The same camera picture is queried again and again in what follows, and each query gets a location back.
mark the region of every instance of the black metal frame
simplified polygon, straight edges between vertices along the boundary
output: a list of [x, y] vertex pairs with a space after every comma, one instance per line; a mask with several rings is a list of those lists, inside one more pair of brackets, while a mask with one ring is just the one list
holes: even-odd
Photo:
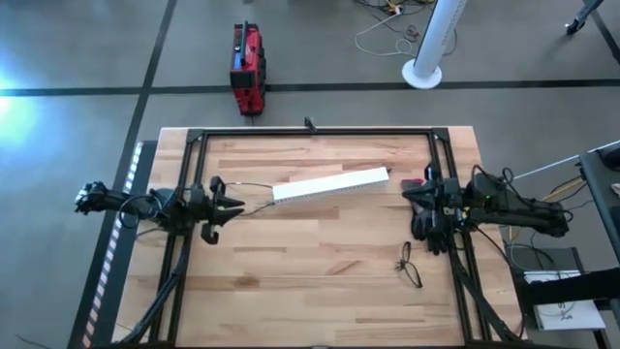
[[[185, 180], [189, 168], [189, 163], [191, 160], [191, 152], [193, 149], [193, 144], [200, 140], [201, 141], [201, 149], [199, 152], [199, 162], [196, 167], [196, 173], [194, 178], [194, 185], [199, 185], [202, 179], [202, 174], [204, 170], [204, 158], [206, 153], [206, 145], [208, 143], [208, 138], [211, 136], [217, 137], [234, 137], [234, 136], [306, 136], [309, 135], [309, 130], [307, 128], [265, 128], [265, 129], [190, 129], [187, 134], [187, 141], [185, 145], [185, 151], [183, 154], [183, 161], [181, 164], [181, 170], [179, 174], [178, 185], [181, 187], [185, 186]], [[437, 142], [442, 142], [445, 150], [446, 159], [448, 162], [448, 172], [451, 177], [457, 177], [456, 172], [456, 164], [454, 162], [454, 157], [450, 144], [450, 134], [447, 128], [351, 128], [351, 127], [337, 127], [337, 128], [316, 128], [313, 130], [312, 135], [317, 136], [359, 136], [359, 135], [419, 135], [426, 136], [428, 139], [428, 146], [431, 155], [431, 163], [433, 166], [438, 169], [438, 176], [441, 177], [441, 163], [440, 163], [440, 155], [437, 146]], [[174, 251], [176, 238], [170, 236], [166, 242], [166, 249], [164, 251], [164, 261], [162, 263], [162, 271], [160, 275], [160, 290], [169, 274], [171, 272], [171, 262], [172, 262], [172, 254]], [[476, 287], [481, 291], [481, 282], [480, 282], [480, 274], [478, 271], [478, 265], [476, 263], [476, 257], [474, 255], [474, 246], [469, 236], [469, 233], [465, 233], [463, 235], [464, 249], [465, 255], [467, 259], [467, 267], [468, 272], [473, 278]], [[192, 239], [191, 236], [187, 238], [183, 238], [183, 251], [187, 249], [189, 252], [189, 248], [191, 247]], [[451, 259], [458, 258], [457, 255], [449, 254]], [[179, 280], [178, 285], [176, 286], [176, 291], [174, 294], [174, 300], [172, 304], [171, 310], [171, 318], [170, 318], [170, 327], [168, 330], [167, 342], [175, 343], [176, 335], [178, 330], [178, 321], [180, 317], [181, 304], [183, 302], [183, 291], [185, 284], [187, 268], [182, 272], [181, 279]], [[465, 341], [473, 340], [474, 336], [472, 334], [472, 326], [469, 317], [467, 302], [465, 299], [465, 292], [463, 291], [463, 284], [460, 279], [453, 274], [453, 282], [454, 282], [454, 293], [456, 294], [456, 302], [458, 306], [458, 314], [459, 320], [461, 324], [461, 331], [463, 333], [463, 338]], [[480, 321], [480, 337], [482, 340], [491, 340], [492, 337], [490, 335], [490, 329], [488, 322], [482, 316], [481, 309], [478, 304], [476, 304], [476, 311]], [[161, 325], [161, 312], [155, 318], [151, 325], [151, 332], [149, 334], [149, 341], [158, 340], [160, 334], [160, 325]]]
[[[415, 127], [387, 127], [387, 128], [355, 128], [355, 127], [308, 127], [308, 128], [246, 128], [246, 129], [189, 129], [186, 136], [185, 149], [183, 153], [183, 158], [181, 162], [181, 168], [179, 171], [179, 179], [178, 186], [184, 188], [187, 182], [187, 176], [189, 172], [189, 166], [192, 158], [192, 152], [195, 146], [195, 143], [200, 142], [201, 147], [198, 154], [198, 163], [196, 167], [196, 171], [194, 173], [194, 186], [202, 186], [202, 175], [204, 172], [204, 160], [206, 157], [206, 150], [208, 145], [209, 137], [238, 137], [238, 136], [247, 136], [247, 137], [260, 137], [260, 136], [309, 136], [309, 135], [317, 135], [317, 136], [377, 136], [377, 135], [411, 135], [411, 136], [426, 136], [428, 140], [428, 147], [431, 156], [431, 164], [435, 169], [437, 169], [436, 177], [438, 179], [442, 179], [442, 171], [441, 171], [441, 159], [440, 153], [438, 150], [438, 143], [441, 143], [444, 147], [445, 156], [448, 164], [448, 173], [450, 177], [458, 178], [456, 172], [456, 164], [454, 161], [451, 143], [450, 143], [450, 133], [448, 128], [415, 128]], [[148, 344], [149, 345], [162, 345], [163, 347], [174, 347], [174, 343], [176, 342], [176, 337], [178, 333], [179, 326], [179, 318], [181, 312], [181, 306], [183, 302], [184, 296], [184, 286], [185, 286], [185, 278], [188, 267], [188, 257], [191, 249], [192, 243], [192, 235], [180, 237], [183, 239], [181, 254], [179, 257], [179, 263], [177, 266], [182, 266], [179, 270], [176, 269], [177, 274], [174, 276], [178, 277], [178, 281], [175, 282], [174, 288], [174, 297], [171, 307], [170, 313], [170, 326], [168, 330], [168, 335], [165, 340], [160, 340], [159, 336], [161, 333], [161, 324], [162, 324], [162, 311], [159, 310], [155, 316], [151, 317], [152, 321], [149, 320], [150, 323], [143, 324], [146, 327], [150, 328]], [[158, 293], [161, 292], [167, 281], [170, 281], [172, 278], [171, 269], [172, 269], [172, 255], [174, 252], [174, 247], [176, 244], [176, 237], [169, 236], [166, 247], [164, 251], [164, 260], [162, 263], [161, 274], [160, 274], [160, 282]], [[468, 280], [471, 281], [469, 287], [474, 287], [475, 290], [478, 290], [478, 299], [482, 297], [483, 294], [481, 292], [481, 282], [480, 282], [480, 274], [478, 271], [478, 266], [476, 263], [476, 257], [474, 254], [474, 246], [471, 240], [469, 233], [463, 233], [463, 248], [465, 251], [466, 264], [467, 264], [467, 276]], [[462, 264], [460, 263], [458, 254], [449, 253], [450, 258], [450, 266], [452, 272], [452, 279], [454, 284], [454, 293], [456, 296], [456, 302], [458, 307], [458, 315], [459, 321], [461, 324], [461, 331], [463, 333], [463, 339], [465, 344], [468, 343], [470, 345], [482, 345], [482, 342], [477, 341], [474, 338], [474, 334], [472, 331], [472, 325], [470, 320], [470, 314], [468, 311], [468, 304], [465, 298], [465, 292], [463, 290], [464, 284], [462, 282], [463, 271], [455, 270], [455, 266], [459, 265], [462, 268]], [[484, 313], [481, 308], [481, 303], [476, 302], [476, 312], [478, 315], [478, 319], [480, 322], [480, 339], [485, 345], [502, 345], [500, 342], [492, 342], [492, 336], [489, 329], [488, 320], [482, 315]], [[128, 344], [119, 344], [114, 345], [114, 347], [125, 347]]]

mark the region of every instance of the white cable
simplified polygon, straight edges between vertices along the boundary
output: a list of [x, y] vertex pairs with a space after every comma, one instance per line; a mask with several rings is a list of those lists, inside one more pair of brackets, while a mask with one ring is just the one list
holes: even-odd
[[[359, 42], [357, 41], [357, 38], [358, 38], [360, 35], [368, 33], [369, 31], [371, 31], [371, 30], [375, 29], [376, 27], [378, 27], [378, 26], [380, 26], [380, 25], [382, 25], [382, 24], [386, 23], [387, 21], [389, 21], [389, 20], [391, 20], [391, 19], [393, 19], [393, 18], [395, 18], [395, 17], [400, 16], [401, 14], [402, 14], [402, 13], [396, 13], [395, 15], [389, 16], [388, 18], [386, 18], [386, 19], [384, 19], [384, 20], [382, 20], [382, 21], [378, 22], [377, 24], [375, 24], [375, 25], [371, 26], [370, 28], [368, 28], [368, 29], [366, 29], [366, 30], [362, 30], [362, 31], [360, 31], [359, 33], [357, 33], [357, 34], [355, 35], [355, 37], [354, 37], [354, 41], [356, 42], [356, 46], [357, 46], [357, 48], [358, 48], [359, 50], [363, 51], [363, 52], [370, 53], [370, 54], [372, 54], [372, 55], [376, 55], [376, 56], [379, 56], [379, 57], [388, 57], [388, 56], [393, 56], [393, 55], [398, 55], [398, 54], [405, 54], [405, 55], [408, 55], [408, 56], [416, 57], [416, 56], [413, 54], [413, 51], [414, 51], [414, 46], [413, 46], [413, 45], [411, 45], [411, 43], [410, 43], [409, 41], [405, 40], [405, 39], [400, 39], [400, 40], [398, 40], [398, 41], [396, 42], [396, 51], [394, 51], [394, 52], [386, 52], [386, 53], [377, 53], [377, 52], [373, 52], [373, 51], [371, 51], [371, 50], [368, 50], [368, 49], [366, 49], [366, 48], [363, 48], [363, 47], [361, 47], [361, 46], [359, 45]], [[406, 43], [406, 44], [409, 46], [409, 49], [407, 49], [407, 50], [401, 50], [401, 49], [400, 49], [400, 47], [399, 47], [399, 46], [400, 46], [400, 43], [403, 43], [403, 42], [404, 42], [404, 43]]]

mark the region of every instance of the desk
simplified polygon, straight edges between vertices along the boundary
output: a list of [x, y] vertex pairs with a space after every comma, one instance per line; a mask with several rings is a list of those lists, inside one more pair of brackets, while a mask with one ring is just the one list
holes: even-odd
[[[162, 130], [149, 187], [176, 186], [187, 131]], [[481, 162], [474, 130], [450, 127], [449, 136], [464, 184]], [[190, 176], [196, 158], [194, 150]], [[176, 345], [462, 345], [448, 256], [434, 256], [411, 239], [411, 208], [400, 196], [400, 180], [421, 177], [429, 161], [428, 142], [420, 136], [209, 136], [205, 184], [214, 175], [278, 184], [380, 166], [391, 168], [390, 181], [237, 217], [219, 229], [217, 245], [194, 236]], [[269, 189], [245, 185], [230, 185], [227, 195], [249, 208], [270, 199]], [[149, 228], [143, 223], [139, 231]], [[502, 245], [496, 227], [482, 228]], [[155, 297], [166, 239], [156, 232], [135, 242], [114, 340]], [[394, 270], [406, 240], [422, 289]], [[484, 237], [473, 234], [473, 244], [483, 292], [516, 331], [521, 318], [510, 270]], [[169, 319], [170, 307], [161, 336]]]

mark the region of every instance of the chair wheel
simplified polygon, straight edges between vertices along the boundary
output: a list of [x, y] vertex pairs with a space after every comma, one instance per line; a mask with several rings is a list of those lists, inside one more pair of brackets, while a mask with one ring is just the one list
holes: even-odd
[[566, 25], [566, 33], [567, 35], [572, 35], [578, 32], [585, 25], [585, 21], [579, 22], [576, 19], [573, 20], [573, 23]]

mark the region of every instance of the black floor stripe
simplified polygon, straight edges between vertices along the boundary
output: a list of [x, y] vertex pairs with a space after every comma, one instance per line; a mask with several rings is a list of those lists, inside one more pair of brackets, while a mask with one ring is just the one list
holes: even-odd
[[7, 88], [0, 89], [0, 96], [119, 96], [137, 95], [141, 92], [141, 87]]
[[[502, 88], [566, 88], [566, 87], [618, 87], [620, 79], [560, 79], [560, 80], [521, 80], [521, 81], [447, 81], [440, 83], [435, 90], [458, 89], [502, 89]], [[269, 84], [268, 92], [329, 92], [329, 91], [394, 91], [414, 90], [405, 82], [347, 82], [347, 83], [281, 83]], [[216, 94], [231, 93], [227, 85], [157, 86], [157, 87], [103, 87], [103, 88], [35, 88], [0, 89], [0, 96], [107, 96], [140, 95], [140, 108], [136, 109], [133, 127], [140, 126], [141, 114], [149, 95], [163, 94]]]
[[607, 26], [605, 25], [605, 22], [601, 18], [601, 15], [599, 14], [598, 11], [594, 11], [590, 15], [590, 17], [594, 20], [594, 23], [597, 25], [597, 28], [599, 28], [599, 31], [603, 35], [603, 39], [609, 46], [609, 49], [611, 50], [611, 54], [613, 55], [613, 58], [615, 58], [616, 62], [620, 64], [620, 48], [618, 47], [618, 44], [616, 43], [616, 41], [613, 39], [613, 36], [609, 32], [609, 29], [607, 29]]
[[[134, 145], [138, 137], [138, 131], [140, 129], [140, 124], [142, 122], [142, 117], [144, 116], [144, 110], [146, 109], [146, 103], [148, 101], [148, 90], [153, 85], [153, 80], [155, 79], [155, 73], [157, 72], [157, 66], [159, 65], [159, 60], [162, 55], [164, 42], [171, 25], [172, 14], [174, 13], [176, 1], [177, 0], [168, 1], [168, 5], [166, 6], [166, 11], [164, 12], [164, 17], [157, 34], [155, 46], [148, 62], [144, 82], [138, 91], [138, 102], [136, 103], [136, 108], [134, 109], [134, 114], [132, 115], [127, 136], [125, 137], [120, 161], [118, 163], [118, 168], [116, 169], [116, 176], [114, 177], [114, 183], [111, 186], [114, 190], [122, 190], [125, 184], [127, 172], [129, 171], [133, 157]], [[109, 211], [104, 217], [104, 223], [102, 224], [101, 232], [99, 234], [99, 238], [97, 239], [93, 260], [86, 278], [84, 292], [82, 293], [82, 298], [77, 310], [77, 317], [74, 322], [74, 328], [70, 338], [69, 347], [71, 348], [81, 346], [81, 337], [84, 333], [86, 321], [88, 320], [88, 313], [92, 306], [93, 295], [96, 292], [97, 284], [99, 282], [99, 274], [104, 264], [115, 216], [116, 214], [114, 212]]]

